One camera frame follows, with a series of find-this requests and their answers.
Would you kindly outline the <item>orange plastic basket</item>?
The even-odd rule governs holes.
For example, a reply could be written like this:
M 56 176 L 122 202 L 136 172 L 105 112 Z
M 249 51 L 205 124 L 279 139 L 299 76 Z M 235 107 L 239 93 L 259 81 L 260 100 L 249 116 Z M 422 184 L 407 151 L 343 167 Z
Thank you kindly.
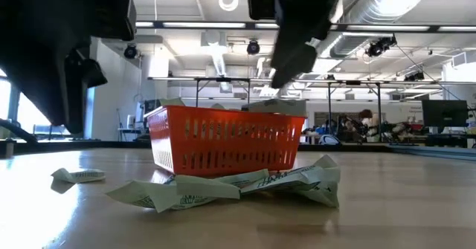
M 294 166 L 304 117 L 189 106 L 147 115 L 157 166 L 211 177 Z

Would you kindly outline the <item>black rig frame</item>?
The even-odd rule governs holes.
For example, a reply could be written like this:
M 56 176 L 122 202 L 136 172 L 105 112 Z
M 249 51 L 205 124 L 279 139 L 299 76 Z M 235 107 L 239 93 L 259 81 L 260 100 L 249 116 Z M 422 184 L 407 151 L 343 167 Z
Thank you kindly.
M 245 92 L 247 93 L 247 104 L 250 103 L 250 90 L 251 90 L 251 79 L 250 78 L 240 78 L 240 77 L 195 77 L 193 78 L 196 81 L 196 97 L 195 97 L 195 106 L 199 106 L 199 92 L 205 87 L 210 81 L 215 81 L 217 83 L 247 83 L 248 87 L 244 88 Z M 199 87 L 199 83 L 201 81 L 205 81 L 206 84 L 203 87 Z
M 377 96 L 377 103 L 378 103 L 378 127 L 377 133 L 379 134 L 378 141 L 382 141 L 382 99 L 381 99 L 381 83 L 380 82 L 372 82 L 372 81 L 364 81 L 364 80 L 326 80 L 327 82 L 327 101 L 328 101 L 328 122 L 327 122 L 327 131 L 329 135 L 333 134 L 332 131 L 332 93 L 331 86 L 333 83 L 339 85 L 365 85 L 367 86 L 376 96 Z

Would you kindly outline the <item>black curved strut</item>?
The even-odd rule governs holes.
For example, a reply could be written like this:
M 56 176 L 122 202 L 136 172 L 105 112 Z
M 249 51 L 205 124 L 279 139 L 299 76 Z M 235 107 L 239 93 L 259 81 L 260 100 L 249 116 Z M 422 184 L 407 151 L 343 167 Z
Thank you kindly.
M 34 135 L 26 132 L 20 126 L 17 126 L 14 123 L 11 123 L 9 120 L 0 119 L 0 126 L 3 127 L 3 128 L 6 128 L 11 133 L 13 133 L 15 136 L 17 136 L 18 138 L 26 141 L 27 143 L 37 143 L 38 142 L 38 140 L 36 139 L 36 137 Z

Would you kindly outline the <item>black computer monitor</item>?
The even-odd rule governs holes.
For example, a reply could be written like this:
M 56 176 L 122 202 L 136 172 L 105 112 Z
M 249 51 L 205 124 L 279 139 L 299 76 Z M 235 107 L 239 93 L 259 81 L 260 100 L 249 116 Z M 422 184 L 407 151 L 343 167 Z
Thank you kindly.
M 465 100 L 423 100 L 423 123 L 428 127 L 465 127 L 468 106 Z
M 155 110 L 156 108 L 159 108 L 159 107 L 161 107 L 161 101 L 159 99 L 145 100 L 144 101 L 144 112 L 145 113 L 151 112 L 151 111 L 153 111 L 153 110 Z

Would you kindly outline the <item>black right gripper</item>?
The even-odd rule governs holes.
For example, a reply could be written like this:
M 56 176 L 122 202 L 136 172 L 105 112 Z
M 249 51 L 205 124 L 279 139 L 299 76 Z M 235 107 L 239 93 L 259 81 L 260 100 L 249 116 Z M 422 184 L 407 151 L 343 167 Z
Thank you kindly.
M 271 87 L 280 89 L 297 75 L 312 70 L 332 26 L 329 20 L 340 0 L 277 0 L 280 29 L 270 66 L 275 70 Z

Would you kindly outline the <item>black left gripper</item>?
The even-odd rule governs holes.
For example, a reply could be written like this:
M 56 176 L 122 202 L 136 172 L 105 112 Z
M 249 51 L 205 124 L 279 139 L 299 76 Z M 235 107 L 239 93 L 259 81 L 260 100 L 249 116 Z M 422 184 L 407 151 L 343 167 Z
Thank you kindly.
M 86 87 L 69 87 L 64 63 L 89 45 L 92 0 L 0 0 L 0 69 L 54 125 L 84 130 Z

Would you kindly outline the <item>small grey post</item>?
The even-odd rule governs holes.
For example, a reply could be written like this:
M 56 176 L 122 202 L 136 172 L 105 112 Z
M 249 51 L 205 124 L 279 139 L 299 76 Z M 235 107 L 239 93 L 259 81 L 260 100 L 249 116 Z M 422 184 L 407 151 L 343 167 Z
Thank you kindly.
M 15 140 L 5 139 L 0 141 L 0 158 L 11 158 L 14 153 Z

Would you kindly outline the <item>person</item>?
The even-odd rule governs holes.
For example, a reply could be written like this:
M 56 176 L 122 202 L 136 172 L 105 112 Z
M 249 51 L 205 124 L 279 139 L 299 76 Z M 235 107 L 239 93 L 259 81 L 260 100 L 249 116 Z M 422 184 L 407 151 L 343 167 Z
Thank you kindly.
M 364 136 L 367 142 L 379 141 L 379 116 L 370 109 L 363 109 L 358 113 L 358 120 L 364 126 Z

